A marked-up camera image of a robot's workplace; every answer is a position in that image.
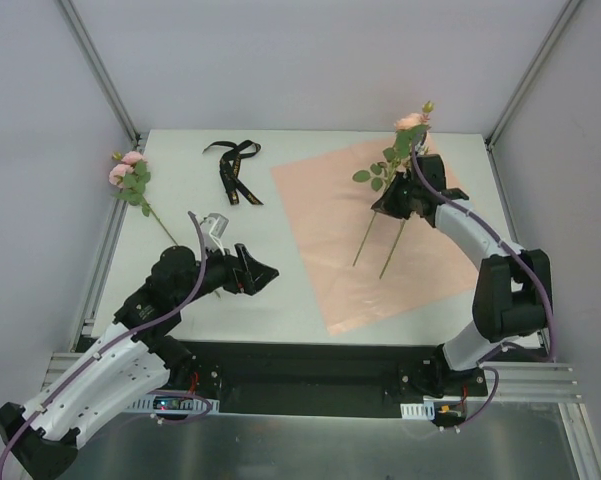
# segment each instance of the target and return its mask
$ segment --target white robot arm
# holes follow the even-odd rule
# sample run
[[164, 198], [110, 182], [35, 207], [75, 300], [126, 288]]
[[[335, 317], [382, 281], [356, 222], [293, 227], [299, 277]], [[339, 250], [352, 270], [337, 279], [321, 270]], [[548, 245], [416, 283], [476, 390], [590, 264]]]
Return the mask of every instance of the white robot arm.
[[547, 255], [504, 241], [474, 213], [462, 190], [447, 189], [439, 155], [413, 155], [412, 168], [396, 174], [372, 209], [400, 219], [416, 213], [456, 243], [479, 271], [473, 321], [440, 345], [428, 366], [410, 380], [423, 393], [441, 396], [446, 377], [470, 372], [500, 345], [551, 327]]
[[179, 309], [221, 287], [255, 295], [278, 276], [244, 245], [235, 246], [236, 256], [223, 248], [227, 222], [211, 214], [197, 226], [206, 252], [203, 263], [187, 247], [165, 250], [113, 324], [71, 368], [24, 405], [0, 408], [7, 451], [32, 478], [60, 476], [95, 432], [139, 397], [167, 384], [171, 372], [191, 360], [191, 353], [166, 335], [180, 323]]

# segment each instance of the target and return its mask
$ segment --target artificial rose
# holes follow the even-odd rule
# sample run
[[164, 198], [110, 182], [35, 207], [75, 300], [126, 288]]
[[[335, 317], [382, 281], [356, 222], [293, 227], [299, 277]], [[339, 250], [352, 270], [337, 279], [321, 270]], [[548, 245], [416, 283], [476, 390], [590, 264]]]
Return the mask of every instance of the artificial rose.
[[410, 128], [422, 125], [423, 123], [427, 123], [427, 118], [422, 113], [411, 113], [398, 120], [395, 124], [395, 127], [396, 131], [409, 130]]
[[115, 185], [116, 187], [124, 188], [122, 185], [122, 177], [124, 177], [127, 173], [132, 173], [133, 167], [131, 165], [127, 165], [126, 163], [119, 163], [113, 170], [109, 173], [109, 183], [111, 185]]
[[127, 165], [135, 165], [140, 160], [142, 160], [145, 163], [147, 162], [147, 160], [144, 158], [144, 155], [142, 155], [140, 152], [129, 152], [124, 157], [122, 157], [120, 161], [122, 163], [126, 163]]

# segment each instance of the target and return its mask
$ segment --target white wall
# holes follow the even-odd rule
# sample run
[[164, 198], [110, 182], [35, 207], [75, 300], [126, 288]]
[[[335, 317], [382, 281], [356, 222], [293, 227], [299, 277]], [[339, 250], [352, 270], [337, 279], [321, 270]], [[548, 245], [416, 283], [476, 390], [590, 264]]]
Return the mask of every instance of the white wall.
[[496, 161], [521, 240], [551, 257], [559, 354], [601, 443], [601, 0], [584, 2]]
[[126, 146], [54, 2], [0, 1], [0, 406], [68, 347]]
[[141, 130], [487, 134], [565, 0], [75, 0]]

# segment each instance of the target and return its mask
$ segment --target pink square sheet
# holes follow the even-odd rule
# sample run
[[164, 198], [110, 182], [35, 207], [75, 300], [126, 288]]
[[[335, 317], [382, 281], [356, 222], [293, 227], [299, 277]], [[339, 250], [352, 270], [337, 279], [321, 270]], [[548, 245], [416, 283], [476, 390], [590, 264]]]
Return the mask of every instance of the pink square sheet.
[[[477, 272], [444, 234], [412, 216], [389, 267], [382, 266], [400, 221], [376, 216], [352, 266], [380, 193], [351, 180], [381, 161], [392, 139], [365, 142], [272, 169], [327, 330], [338, 334], [475, 287]], [[429, 143], [432, 152], [435, 147]], [[447, 186], [459, 186], [446, 167]]]

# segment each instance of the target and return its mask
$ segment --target white tabletop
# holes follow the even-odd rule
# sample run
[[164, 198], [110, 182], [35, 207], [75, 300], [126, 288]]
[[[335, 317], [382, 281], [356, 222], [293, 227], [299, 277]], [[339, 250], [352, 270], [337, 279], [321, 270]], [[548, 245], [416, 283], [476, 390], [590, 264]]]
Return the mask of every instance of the white tabletop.
[[[172, 335], [181, 340], [437, 345], [454, 337], [471, 321], [473, 291], [403, 312], [372, 325], [330, 335], [298, 253], [288, 219], [270, 174], [274, 166], [310, 158], [352, 144], [388, 138], [392, 133], [152, 130], [145, 156], [152, 172], [147, 198], [181, 245], [196, 256], [199, 246], [186, 212], [202, 218], [218, 212], [229, 219], [225, 247], [244, 243], [257, 260], [281, 275], [254, 297], [221, 293], [196, 301], [183, 313]], [[480, 135], [433, 134], [445, 163], [465, 187], [479, 212], [504, 236], [508, 228], [489, 159]], [[217, 140], [250, 139], [262, 151], [245, 160], [240, 179], [264, 202], [244, 198], [229, 205], [218, 175], [224, 150], [202, 155]], [[142, 285], [161, 252], [171, 245], [151, 218], [128, 207], [98, 307], [93, 336], [111, 323], [122, 302]], [[524, 342], [537, 346], [535, 336]]]

